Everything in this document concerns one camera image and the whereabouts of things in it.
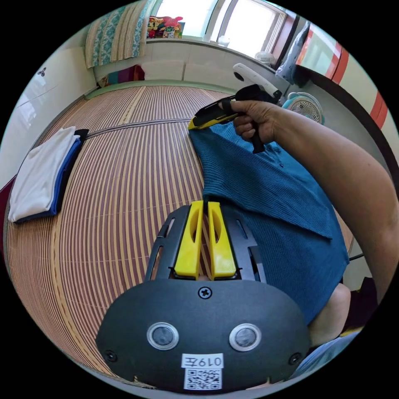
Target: green mat border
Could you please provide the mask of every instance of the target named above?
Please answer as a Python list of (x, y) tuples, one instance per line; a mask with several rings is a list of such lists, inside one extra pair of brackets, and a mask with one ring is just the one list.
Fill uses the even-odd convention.
[(206, 83), (198, 83), (198, 82), (189, 82), (183, 80), (140, 80), (136, 82), (125, 82), (125, 83), (117, 83), (112, 84), (110, 86), (102, 87), (101, 89), (97, 89), (92, 91), (91, 93), (85, 96), (86, 100), (91, 100), (94, 97), (97, 97), (101, 94), (108, 93), (110, 91), (119, 90), (119, 89), (127, 89), (129, 87), (139, 87), (139, 86), (182, 86), (182, 87), (195, 87), (197, 89), (204, 89), (204, 90), (212, 90), (212, 91), (219, 91), (221, 93), (226, 94), (235, 94), (236, 91), (224, 87), (224, 86), (217, 86), (215, 84), (206, 84)]

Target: curtain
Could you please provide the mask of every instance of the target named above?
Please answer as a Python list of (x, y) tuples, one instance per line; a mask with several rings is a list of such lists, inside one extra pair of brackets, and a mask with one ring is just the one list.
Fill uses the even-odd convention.
[(86, 67), (145, 55), (148, 18), (155, 2), (131, 3), (94, 21), (86, 38)]

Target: white fan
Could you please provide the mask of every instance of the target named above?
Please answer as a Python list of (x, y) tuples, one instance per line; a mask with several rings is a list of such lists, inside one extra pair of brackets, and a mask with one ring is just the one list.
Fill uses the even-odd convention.
[(302, 91), (288, 94), (287, 101), (283, 108), (300, 113), (317, 123), (324, 125), (323, 109), (315, 97)]
[(270, 65), (275, 61), (273, 54), (267, 51), (259, 51), (255, 54), (255, 59), (265, 65)]

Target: knee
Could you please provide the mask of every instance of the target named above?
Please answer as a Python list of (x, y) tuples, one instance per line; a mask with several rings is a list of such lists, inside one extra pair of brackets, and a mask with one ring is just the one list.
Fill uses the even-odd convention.
[(325, 307), (309, 325), (312, 346), (318, 346), (336, 338), (343, 330), (349, 313), (350, 290), (338, 284)]
[(350, 290), (347, 286), (339, 283), (331, 294), (326, 306), (330, 306), (334, 309), (340, 310), (342, 314), (346, 312), (347, 317), (347, 314), (349, 312), (349, 305)]

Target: windowsill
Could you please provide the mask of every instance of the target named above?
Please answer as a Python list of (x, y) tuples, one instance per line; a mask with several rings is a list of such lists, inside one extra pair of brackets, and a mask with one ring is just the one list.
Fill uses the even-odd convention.
[(227, 48), (225, 46), (221, 46), (221, 45), (219, 45), (219, 44), (217, 44), (215, 42), (206, 42), (204, 40), (201, 40), (200, 38), (198, 38), (198, 39), (184, 38), (184, 36), (183, 36), (181, 39), (175, 39), (175, 38), (147, 39), (147, 43), (159, 43), (159, 42), (178, 42), (178, 43), (196, 44), (196, 45), (199, 45), (199, 46), (206, 46), (206, 47), (215, 48), (215, 49), (222, 50), (222, 51), (225, 51), (225, 52), (230, 53), (230, 54), (237, 55), (237, 56), (239, 56), (241, 58), (245, 58), (246, 60), (254, 62), (255, 64), (258, 64), (259, 66), (267, 69), (268, 71), (270, 71), (272, 73), (276, 73), (276, 71), (273, 68), (271, 68), (271, 67), (269, 67), (269, 66), (267, 66), (267, 65), (265, 65), (265, 64), (263, 64), (261, 62), (259, 62), (258, 60), (254, 59), (254, 58), (252, 58), (252, 57), (250, 57), (250, 56), (248, 56), (246, 54), (240, 53), (239, 51), (236, 51), (236, 50), (229, 49), (229, 48)]

